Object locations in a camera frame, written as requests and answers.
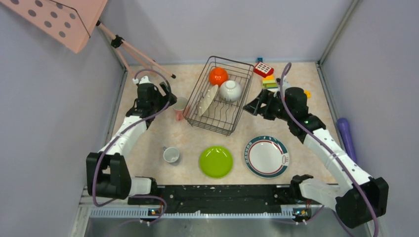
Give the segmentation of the white plate green red rim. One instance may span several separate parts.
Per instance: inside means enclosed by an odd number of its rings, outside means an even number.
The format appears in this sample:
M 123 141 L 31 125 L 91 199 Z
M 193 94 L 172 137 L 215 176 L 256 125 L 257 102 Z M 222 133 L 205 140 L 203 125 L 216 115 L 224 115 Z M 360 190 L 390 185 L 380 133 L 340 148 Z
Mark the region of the white plate green red rim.
M 288 169 L 291 159 L 286 146 L 272 136 L 257 136 L 244 148 L 244 162 L 254 175 L 273 179 Z

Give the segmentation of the woven bamboo tray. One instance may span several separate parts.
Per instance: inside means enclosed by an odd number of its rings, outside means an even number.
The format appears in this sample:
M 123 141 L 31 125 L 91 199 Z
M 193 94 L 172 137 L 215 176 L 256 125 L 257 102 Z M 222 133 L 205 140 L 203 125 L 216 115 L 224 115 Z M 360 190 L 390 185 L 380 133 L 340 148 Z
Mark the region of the woven bamboo tray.
M 217 92 L 218 92 L 219 86 L 214 85 L 210 89 L 207 90 L 204 97 L 200 100 L 198 104 L 198 116 L 202 116 L 207 109 L 210 107 L 211 103 L 213 102 Z

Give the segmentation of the orange bowl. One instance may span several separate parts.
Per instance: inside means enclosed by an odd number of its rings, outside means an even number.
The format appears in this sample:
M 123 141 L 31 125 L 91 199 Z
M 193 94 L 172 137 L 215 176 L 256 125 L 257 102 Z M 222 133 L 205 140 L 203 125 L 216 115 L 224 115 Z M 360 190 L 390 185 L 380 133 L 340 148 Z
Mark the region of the orange bowl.
M 229 76 L 224 68 L 215 67 L 210 71 L 208 80 L 210 84 L 221 87 L 224 82 L 229 80 Z

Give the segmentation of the white ceramic bowl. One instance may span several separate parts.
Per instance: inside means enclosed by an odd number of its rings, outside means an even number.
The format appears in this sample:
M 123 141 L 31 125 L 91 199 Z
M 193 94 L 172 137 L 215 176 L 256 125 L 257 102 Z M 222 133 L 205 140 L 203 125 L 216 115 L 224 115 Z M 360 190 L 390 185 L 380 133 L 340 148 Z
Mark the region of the white ceramic bowl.
M 243 89 L 241 85 L 234 80 L 224 82 L 219 89 L 220 97 L 228 102 L 238 101 L 242 92 Z

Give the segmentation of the grey wire dish rack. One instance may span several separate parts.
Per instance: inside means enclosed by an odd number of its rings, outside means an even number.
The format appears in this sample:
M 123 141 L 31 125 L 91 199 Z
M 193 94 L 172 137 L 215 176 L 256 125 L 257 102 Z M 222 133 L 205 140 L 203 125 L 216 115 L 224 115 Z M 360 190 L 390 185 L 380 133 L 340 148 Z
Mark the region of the grey wire dish rack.
M 228 80 L 236 82 L 241 87 L 238 100 L 227 100 L 221 95 L 219 87 L 213 100 L 205 112 L 200 112 L 201 101 L 208 96 L 213 85 L 209 81 L 210 72 L 215 68 L 222 68 L 227 72 Z M 191 125 L 226 136 L 231 135 L 240 120 L 250 90 L 253 78 L 254 65 L 227 59 L 219 56 L 210 56 L 188 99 L 184 118 Z

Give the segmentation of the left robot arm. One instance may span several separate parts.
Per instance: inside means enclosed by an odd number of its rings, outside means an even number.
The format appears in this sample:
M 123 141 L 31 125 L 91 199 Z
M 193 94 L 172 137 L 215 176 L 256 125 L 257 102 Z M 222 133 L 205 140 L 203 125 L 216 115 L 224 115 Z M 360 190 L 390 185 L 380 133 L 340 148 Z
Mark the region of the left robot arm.
M 121 127 L 99 151 L 86 158 L 87 191 L 90 196 L 125 199 L 139 195 L 146 204 L 158 199 L 155 179 L 131 176 L 126 160 L 139 137 L 155 117 L 177 102 L 168 81 L 155 85 L 147 76 L 137 81 L 137 98 L 126 112 Z

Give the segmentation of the white cup pink handle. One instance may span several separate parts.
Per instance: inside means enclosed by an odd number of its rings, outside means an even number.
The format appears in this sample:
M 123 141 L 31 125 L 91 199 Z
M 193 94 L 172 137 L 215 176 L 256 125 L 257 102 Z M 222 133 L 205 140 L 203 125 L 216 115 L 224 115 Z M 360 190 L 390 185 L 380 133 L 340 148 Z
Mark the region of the white cup pink handle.
M 188 99 L 185 97 L 178 97 L 177 102 L 173 105 L 173 110 L 175 112 L 175 119 L 181 121 L 183 117 L 183 112 L 187 107 Z

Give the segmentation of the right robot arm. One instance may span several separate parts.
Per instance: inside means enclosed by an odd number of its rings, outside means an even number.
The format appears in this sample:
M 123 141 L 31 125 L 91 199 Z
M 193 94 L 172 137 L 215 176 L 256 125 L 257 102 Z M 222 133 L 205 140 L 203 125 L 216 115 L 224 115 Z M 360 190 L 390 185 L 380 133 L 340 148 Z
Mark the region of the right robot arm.
M 263 89 L 243 109 L 267 120 L 286 121 L 291 134 L 317 156 L 338 183 L 336 188 L 311 175 L 295 175 L 290 189 L 293 202 L 316 201 L 333 210 L 351 229 L 369 221 L 378 226 L 378 218 L 386 213 L 388 183 L 382 177 L 373 178 L 357 165 L 325 124 L 309 113 L 303 89 L 290 87 L 284 93 Z

